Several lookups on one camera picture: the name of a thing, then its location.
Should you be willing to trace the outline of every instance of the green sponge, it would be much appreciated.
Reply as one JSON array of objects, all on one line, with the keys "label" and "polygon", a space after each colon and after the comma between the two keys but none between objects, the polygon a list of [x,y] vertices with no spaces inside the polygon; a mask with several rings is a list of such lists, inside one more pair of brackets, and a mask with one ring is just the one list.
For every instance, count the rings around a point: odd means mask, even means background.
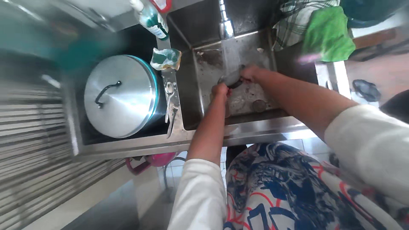
[{"label": "green sponge", "polygon": [[182,52],[176,49],[158,50],[153,48],[151,66],[155,70],[165,70],[167,68],[178,70],[181,57]]}]

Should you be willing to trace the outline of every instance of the stainless steel pot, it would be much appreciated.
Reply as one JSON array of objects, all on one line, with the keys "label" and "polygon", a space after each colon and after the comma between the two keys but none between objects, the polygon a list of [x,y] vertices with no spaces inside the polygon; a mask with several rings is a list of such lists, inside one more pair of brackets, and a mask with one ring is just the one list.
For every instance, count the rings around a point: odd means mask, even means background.
[{"label": "stainless steel pot", "polygon": [[166,99],[158,80],[150,65],[135,56],[104,59],[85,86],[89,121],[97,131],[113,138],[131,136],[159,122],[166,113]]}]

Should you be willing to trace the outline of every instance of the white sleeve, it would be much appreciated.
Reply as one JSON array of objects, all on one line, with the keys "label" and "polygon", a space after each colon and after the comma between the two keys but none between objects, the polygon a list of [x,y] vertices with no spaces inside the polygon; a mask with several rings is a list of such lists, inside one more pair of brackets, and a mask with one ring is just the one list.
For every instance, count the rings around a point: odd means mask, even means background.
[{"label": "white sleeve", "polygon": [[226,191],[219,165],[190,159],[183,166],[168,230],[223,229]]},{"label": "white sleeve", "polygon": [[340,163],[383,194],[409,205],[409,125],[376,107],[342,112],[324,139]]}]

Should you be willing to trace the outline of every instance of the green cloth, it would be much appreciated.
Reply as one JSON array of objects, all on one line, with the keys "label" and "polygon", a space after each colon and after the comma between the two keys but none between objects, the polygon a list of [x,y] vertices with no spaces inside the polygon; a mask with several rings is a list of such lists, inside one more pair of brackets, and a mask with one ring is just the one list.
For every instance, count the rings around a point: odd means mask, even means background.
[{"label": "green cloth", "polygon": [[327,7],[313,12],[302,54],[321,54],[321,61],[344,61],[355,50],[348,35],[342,7]]}]

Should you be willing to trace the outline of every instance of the dish towel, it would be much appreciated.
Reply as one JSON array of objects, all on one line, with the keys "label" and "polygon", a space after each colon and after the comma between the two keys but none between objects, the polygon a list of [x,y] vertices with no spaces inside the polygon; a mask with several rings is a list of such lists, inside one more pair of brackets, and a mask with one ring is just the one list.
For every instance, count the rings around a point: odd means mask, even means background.
[{"label": "dish towel", "polygon": [[275,51],[292,46],[304,39],[311,14],[325,7],[339,6],[340,0],[291,0],[281,5],[285,18],[273,28],[277,29]]},{"label": "dish towel", "polygon": [[342,7],[327,7],[311,16],[301,53],[319,55],[321,61],[344,61],[355,50],[348,35],[347,16]]}]

